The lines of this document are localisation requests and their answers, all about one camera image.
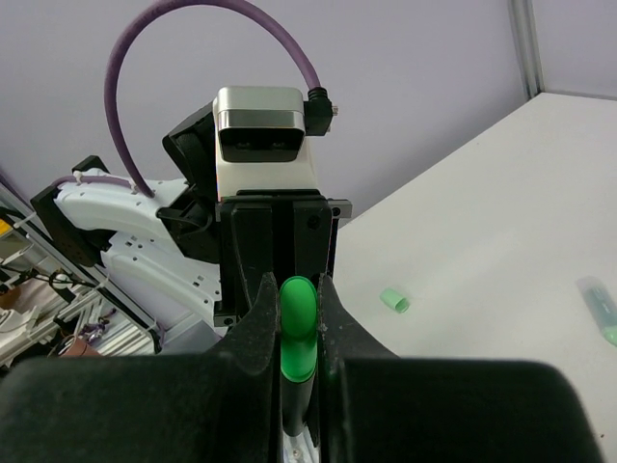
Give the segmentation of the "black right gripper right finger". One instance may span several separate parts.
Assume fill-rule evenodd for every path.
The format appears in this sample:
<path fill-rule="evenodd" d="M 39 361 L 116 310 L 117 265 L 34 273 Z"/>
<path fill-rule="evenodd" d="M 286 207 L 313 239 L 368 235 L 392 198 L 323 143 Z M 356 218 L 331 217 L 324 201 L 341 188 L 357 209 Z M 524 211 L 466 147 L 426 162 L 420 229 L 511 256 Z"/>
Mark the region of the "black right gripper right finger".
<path fill-rule="evenodd" d="M 532 361 L 399 357 L 318 294 L 318 410 L 324 462 L 599 462 L 577 394 Z"/>

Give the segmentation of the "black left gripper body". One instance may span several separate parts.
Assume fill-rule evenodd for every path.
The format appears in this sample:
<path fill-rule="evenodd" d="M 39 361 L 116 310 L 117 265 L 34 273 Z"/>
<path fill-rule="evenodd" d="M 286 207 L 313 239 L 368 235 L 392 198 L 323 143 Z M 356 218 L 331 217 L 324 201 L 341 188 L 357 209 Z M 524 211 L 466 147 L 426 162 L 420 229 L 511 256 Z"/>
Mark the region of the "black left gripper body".
<path fill-rule="evenodd" d="M 217 205 L 221 300 L 214 326 L 230 328 L 255 303 L 262 275 L 334 274 L 339 221 L 352 215 L 346 199 L 317 190 L 241 191 Z"/>

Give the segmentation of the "black green-tipped marker pen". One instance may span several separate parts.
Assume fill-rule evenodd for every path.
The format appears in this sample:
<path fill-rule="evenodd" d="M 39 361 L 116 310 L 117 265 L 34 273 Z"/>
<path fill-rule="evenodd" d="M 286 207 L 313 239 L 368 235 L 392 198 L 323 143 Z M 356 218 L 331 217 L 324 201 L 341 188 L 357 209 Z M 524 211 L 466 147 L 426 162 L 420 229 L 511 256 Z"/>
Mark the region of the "black green-tipped marker pen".
<path fill-rule="evenodd" d="M 282 375 L 282 429 L 290 437 L 299 436 L 305 429 L 315 375 L 300 382 Z"/>

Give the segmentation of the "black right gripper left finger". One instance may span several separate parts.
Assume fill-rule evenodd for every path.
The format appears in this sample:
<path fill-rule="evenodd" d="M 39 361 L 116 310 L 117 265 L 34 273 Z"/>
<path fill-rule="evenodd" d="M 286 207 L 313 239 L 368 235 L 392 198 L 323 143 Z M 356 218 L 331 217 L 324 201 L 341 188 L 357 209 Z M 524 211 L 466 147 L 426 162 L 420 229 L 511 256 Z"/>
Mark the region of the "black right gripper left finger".
<path fill-rule="evenodd" d="M 37 358 L 1 383 L 5 462 L 277 462 L 279 296 L 200 354 Z"/>

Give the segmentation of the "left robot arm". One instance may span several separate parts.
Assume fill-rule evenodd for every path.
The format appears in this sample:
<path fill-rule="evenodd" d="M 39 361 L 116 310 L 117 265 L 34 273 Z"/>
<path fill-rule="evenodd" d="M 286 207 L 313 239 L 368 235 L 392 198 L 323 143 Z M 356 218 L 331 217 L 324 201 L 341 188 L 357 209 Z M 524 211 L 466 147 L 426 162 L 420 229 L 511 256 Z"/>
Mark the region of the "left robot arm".
<path fill-rule="evenodd" d="M 307 340 L 350 207 L 319 192 L 309 152 L 334 116 L 324 97 L 215 100 L 162 140 L 181 178 L 142 192 L 92 156 L 31 204 L 69 259 L 154 286 L 220 333 L 247 316 L 271 276 L 284 336 Z"/>

